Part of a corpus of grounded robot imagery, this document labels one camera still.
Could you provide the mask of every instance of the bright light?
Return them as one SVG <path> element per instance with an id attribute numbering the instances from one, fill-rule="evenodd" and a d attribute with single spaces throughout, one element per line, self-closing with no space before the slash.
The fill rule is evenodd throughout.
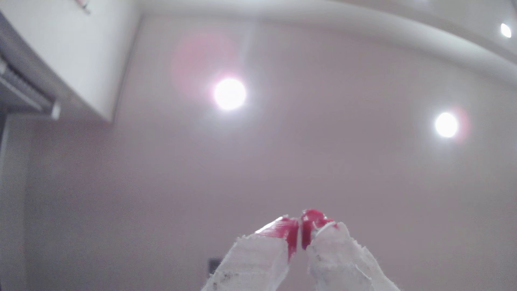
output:
<path id="1" fill-rule="evenodd" d="M 224 110 L 239 108 L 246 100 L 246 88 L 239 80 L 224 79 L 216 85 L 214 98 Z"/>
<path id="2" fill-rule="evenodd" d="M 501 24 L 501 33 L 508 38 L 512 37 L 512 30 L 504 23 Z"/>
<path id="3" fill-rule="evenodd" d="M 459 124 L 456 117 L 450 113 L 442 113 L 434 123 L 436 131 L 443 137 L 453 137 L 458 132 Z"/>

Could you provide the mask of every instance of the recessed light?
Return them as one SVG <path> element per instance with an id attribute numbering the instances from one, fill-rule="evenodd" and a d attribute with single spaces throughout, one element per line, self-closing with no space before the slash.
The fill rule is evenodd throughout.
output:
<path id="1" fill-rule="evenodd" d="M 246 100 L 246 88 L 237 79 L 224 79 L 214 89 L 217 105 L 223 110 L 233 110 L 241 107 Z"/>
<path id="2" fill-rule="evenodd" d="M 504 23 L 501 24 L 501 33 L 508 38 L 512 37 L 512 30 Z"/>
<path id="3" fill-rule="evenodd" d="M 455 116 L 451 113 L 442 113 L 436 119 L 434 126 L 439 135 L 451 138 L 458 133 L 459 123 Z"/>

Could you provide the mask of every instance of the ceiling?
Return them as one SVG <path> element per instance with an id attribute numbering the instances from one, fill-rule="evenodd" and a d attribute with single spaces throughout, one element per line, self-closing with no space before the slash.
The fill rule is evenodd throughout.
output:
<path id="1" fill-rule="evenodd" d="M 143 0 L 141 6 L 147 15 L 234 16 L 352 32 L 425 51 L 517 86 L 517 46 L 501 42 L 498 32 L 455 21 L 451 12 L 481 9 L 486 11 L 481 14 L 485 19 L 478 22 L 498 27 L 500 19 L 508 19 L 499 14 L 510 13 L 514 21 L 511 3 L 434 2 L 442 6 L 433 10 L 406 0 Z M 487 5 L 498 9 L 488 9 Z"/>

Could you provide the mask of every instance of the wall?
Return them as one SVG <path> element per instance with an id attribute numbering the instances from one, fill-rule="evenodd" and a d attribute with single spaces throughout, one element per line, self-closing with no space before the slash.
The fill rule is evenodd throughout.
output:
<path id="1" fill-rule="evenodd" d="M 227 71 L 249 91 L 235 112 L 208 94 Z M 514 290 L 516 105 L 504 83 L 372 39 L 147 18 L 114 126 L 36 130 L 29 289 L 199 290 L 237 236 L 315 207 L 404 290 Z M 433 129 L 451 107 L 461 140 Z M 305 264 L 280 290 L 312 289 Z"/>
<path id="2" fill-rule="evenodd" d="M 140 12 L 135 1 L 4 0 L 0 11 L 101 118 L 111 121 Z"/>
<path id="3" fill-rule="evenodd" d="M 27 290 L 24 202 L 33 123 L 9 118 L 0 151 L 0 284 L 3 291 Z"/>

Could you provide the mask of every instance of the ceiling light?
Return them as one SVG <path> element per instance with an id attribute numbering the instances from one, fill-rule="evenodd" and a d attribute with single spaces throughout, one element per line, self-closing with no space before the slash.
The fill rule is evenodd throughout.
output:
<path id="1" fill-rule="evenodd" d="M 434 126 L 439 135 L 447 138 L 455 136 L 459 129 L 458 120 L 450 113 L 440 114 Z"/>
<path id="2" fill-rule="evenodd" d="M 501 24 L 501 33 L 508 38 L 512 37 L 512 30 L 504 23 Z"/>
<path id="3" fill-rule="evenodd" d="M 221 109 L 237 109 L 246 100 L 246 88 L 239 80 L 224 79 L 216 85 L 214 98 Z"/>

